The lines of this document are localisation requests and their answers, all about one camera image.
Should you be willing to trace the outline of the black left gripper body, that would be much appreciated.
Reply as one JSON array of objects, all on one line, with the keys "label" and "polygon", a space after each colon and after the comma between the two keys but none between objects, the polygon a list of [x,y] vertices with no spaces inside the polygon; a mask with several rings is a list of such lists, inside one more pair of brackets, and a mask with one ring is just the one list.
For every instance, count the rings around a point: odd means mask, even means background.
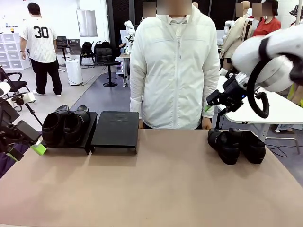
[{"label": "black left gripper body", "polygon": [[19,113],[7,101],[0,102],[0,150],[7,151],[16,133],[12,123],[19,117]]}]

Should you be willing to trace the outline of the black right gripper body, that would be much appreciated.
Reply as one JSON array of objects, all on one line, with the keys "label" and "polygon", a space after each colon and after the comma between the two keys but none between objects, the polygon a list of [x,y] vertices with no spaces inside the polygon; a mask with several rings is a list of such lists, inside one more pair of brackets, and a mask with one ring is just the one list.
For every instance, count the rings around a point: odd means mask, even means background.
[{"label": "black right gripper body", "polygon": [[223,105],[226,111],[237,111],[243,105],[243,99],[247,96],[246,75],[232,75],[223,84]]}]

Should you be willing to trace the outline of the person's left hand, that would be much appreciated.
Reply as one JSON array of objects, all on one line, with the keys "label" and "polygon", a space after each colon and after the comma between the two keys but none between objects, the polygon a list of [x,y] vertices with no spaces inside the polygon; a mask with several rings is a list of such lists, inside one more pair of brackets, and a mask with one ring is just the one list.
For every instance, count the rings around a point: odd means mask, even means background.
[{"label": "person's left hand", "polygon": [[207,117],[202,117],[201,126],[203,130],[209,130],[212,128],[212,119]]}]

